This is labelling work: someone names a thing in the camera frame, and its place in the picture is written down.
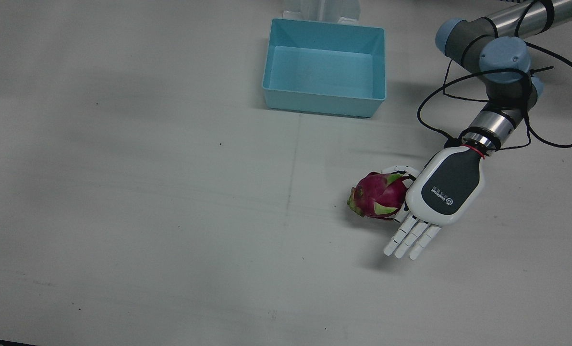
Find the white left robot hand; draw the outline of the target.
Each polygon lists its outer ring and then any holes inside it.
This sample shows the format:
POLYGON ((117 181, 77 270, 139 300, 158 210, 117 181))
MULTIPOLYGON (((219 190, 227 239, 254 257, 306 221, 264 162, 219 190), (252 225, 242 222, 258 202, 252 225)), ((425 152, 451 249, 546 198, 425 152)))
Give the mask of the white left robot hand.
POLYGON ((484 188, 483 163, 479 149, 461 145, 438 151, 422 171, 404 166, 414 182, 395 216, 399 228, 384 254, 415 260, 442 228, 459 221, 484 188))

